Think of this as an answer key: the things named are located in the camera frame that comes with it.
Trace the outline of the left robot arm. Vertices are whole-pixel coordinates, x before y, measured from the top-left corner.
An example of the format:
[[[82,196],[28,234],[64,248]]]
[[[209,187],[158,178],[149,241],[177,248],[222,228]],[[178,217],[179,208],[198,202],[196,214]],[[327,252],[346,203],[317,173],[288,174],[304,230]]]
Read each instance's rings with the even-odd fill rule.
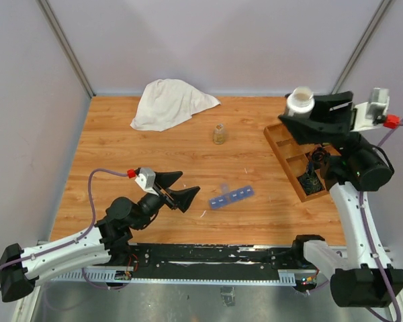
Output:
[[[171,189],[182,177],[181,171],[155,172],[142,167],[115,175],[133,179],[144,196],[138,202],[116,198],[103,219],[92,216],[87,228],[62,239],[26,248],[18,243],[7,246],[0,258],[0,294],[4,303],[20,300],[37,286],[76,269],[125,264],[130,259],[128,242],[132,231],[146,229],[163,206],[186,212],[200,190],[199,186]]]

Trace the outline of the white cap pill bottle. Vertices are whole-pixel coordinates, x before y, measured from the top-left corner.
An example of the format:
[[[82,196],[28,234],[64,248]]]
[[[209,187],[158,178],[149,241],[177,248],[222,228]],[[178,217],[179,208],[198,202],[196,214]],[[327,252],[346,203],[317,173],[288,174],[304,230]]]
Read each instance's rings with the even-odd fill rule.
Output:
[[[286,99],[285,115],[309,118],[315,106],[314,92],[309,87],[297,87]]]

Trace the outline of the blue weekly pill organizer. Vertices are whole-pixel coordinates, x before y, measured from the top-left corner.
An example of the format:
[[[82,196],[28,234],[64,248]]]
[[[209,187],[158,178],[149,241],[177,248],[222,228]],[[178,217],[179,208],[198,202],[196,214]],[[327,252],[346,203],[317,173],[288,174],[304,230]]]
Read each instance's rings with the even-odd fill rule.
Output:
[[[220,186],[220,192],[208,199],[208,207],[210,210],[218,210],[231,204],[251,198],[255,195],[255,191],[251,185],[230,190],[227,184]]]

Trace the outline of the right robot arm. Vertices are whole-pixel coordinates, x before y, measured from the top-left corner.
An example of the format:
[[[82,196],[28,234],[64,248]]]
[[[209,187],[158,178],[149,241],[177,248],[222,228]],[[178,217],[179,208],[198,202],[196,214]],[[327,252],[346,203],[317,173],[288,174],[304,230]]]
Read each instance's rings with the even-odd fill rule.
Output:
[[[337,151],[321,159],[320,173],[341,218],[347,257],[318,235],[296,237],[290,254],[298,268],[312,264],[323,273],[340,307],[387,307],[403,289],[403,270],[392,266],[380,242],[367,197],[395,173],[386,153],[363,137],[364,131],[398,126],[389,102],[387,89],[375,88],[367,102],[354,104],[350,91],[315,95],[298,87],[279,116],[297,144],[328,144]]]

